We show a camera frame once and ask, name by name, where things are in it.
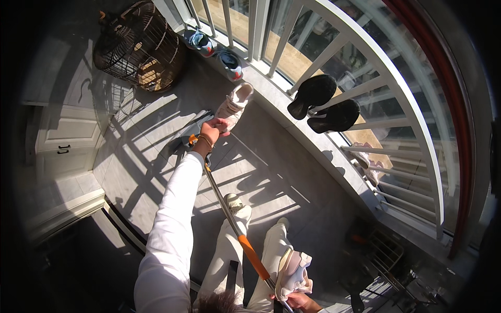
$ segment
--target blue sneaker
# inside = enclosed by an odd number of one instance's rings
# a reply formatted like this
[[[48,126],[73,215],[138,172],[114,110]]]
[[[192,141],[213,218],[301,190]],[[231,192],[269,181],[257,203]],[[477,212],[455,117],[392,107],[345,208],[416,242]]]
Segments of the blue sneaker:
[[[217,59],[223,64],[228,78],[236,82],[243,78],[242,65],[238,56],[227,48],[216,51]]]
[[[186,46],[192,50],[197,50],[204,58],[210,58],[216,52],[217,43],[202,33],[198,27],[196,30],[185,30],[183,37]]]

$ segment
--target hand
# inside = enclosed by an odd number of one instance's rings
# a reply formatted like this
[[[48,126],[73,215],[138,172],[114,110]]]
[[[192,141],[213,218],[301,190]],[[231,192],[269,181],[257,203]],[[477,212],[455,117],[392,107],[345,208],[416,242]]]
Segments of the hand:
[[[210,146],[207,141],[205,141],[203,138],[200,138],[200,140],[197,140],[192,151],[198,152],[202,156],[202,158],[205,159],[216,141],[221,137],[226,137],[229,135],[229,132],[222,132],[228,126],[228,121],[220,118],[213,118],[210,121],[203,123],[200,130],[200,135],[207,138]]]
[[[292,308],[299,308],[304,313],[317,313],[322,309],[313,299],[302,292],[293,292],[289,294],[287,303]],[[270,299],[275,299],[274,294],[270,294]]]

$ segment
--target bracelet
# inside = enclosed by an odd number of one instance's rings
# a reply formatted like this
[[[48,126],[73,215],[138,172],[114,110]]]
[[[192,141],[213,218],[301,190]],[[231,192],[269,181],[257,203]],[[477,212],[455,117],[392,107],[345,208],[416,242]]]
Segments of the bracelet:
[[[210,144],[210,141],[203,135],[199,135],[198,139],[200,139],[200,138],[203,138],[207,142],[207,144],[209,144],[209,147],[210,147],[209,153],[212,152],[212,145]]]

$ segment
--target white sneaker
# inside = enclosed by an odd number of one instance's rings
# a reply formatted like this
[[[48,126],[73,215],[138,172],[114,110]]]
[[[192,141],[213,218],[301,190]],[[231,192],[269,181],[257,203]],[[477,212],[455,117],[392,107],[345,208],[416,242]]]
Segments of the white sneaker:
[[[224,200],[228,204],[228,208],[233,215],[246,207],[246,205],[244,205],[240,198],[234,193],[229,193],[224,196]]]
[[[289,220],[286,217],[279,218],[277,224],[283,224],[285,226],[285,230],[289,230]]]
[[[249,83],[241,83],[233,89],[230,96],[226,96],[226,100],[219,106],[215,115],[217,118],[226,119],[228,121],[229,126],[224,132],[229,132],[235,127],[240,116],[242,116],[245,106],[253,95],[254,87]]]
[[[377,163],[374,163],[374,161],[370,160],[370,165],[374,167],[379,167],[379,168],[384,168],[384,165],[381,161],[377,161]],[[374,186],[377,187],[379,185],[379,178],[378,174],[379,171],[376,170],[369,170],[369,169],[364,169],[365,177],[367,177],[367,180]]]
[[[279,263],[275,294],[278,300],[286,301],[294,291],[312,293],[313,280],[308,278],[306,267],[310,266],[312,257],[304,252],[290,248],[284,253]]]
[[[355,142],[355,143],[353,143],[352,146],[353,147],[367,147],[366,145],[369,145],[369,144],[368,143],[361,144],[359,142]],[[369,168],[370,161],[369,161],[369,154],[367,152],[350,151],[350,153],[355,158],[355,160],[357,160],[358,164],[360,164],[360,166],[363,169]]]

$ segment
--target black shoe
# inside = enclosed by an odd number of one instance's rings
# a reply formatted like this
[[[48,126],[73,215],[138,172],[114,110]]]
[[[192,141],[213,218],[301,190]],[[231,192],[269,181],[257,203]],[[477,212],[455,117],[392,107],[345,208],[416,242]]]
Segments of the black shoe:
[[[287,106],[287,110],[293,118],[302,120],[310,107],[326,104],[336,92],[336,88],[336,80],[328,74],[310,77],[299,86],[296,98]]]
[[[326,115],[323,118],[311,117],[308,125],[317,134],[328,130],[344,132],[355,124],[360,115],[360,105],[353,99],[345,100],[316,113],[315,116]]]

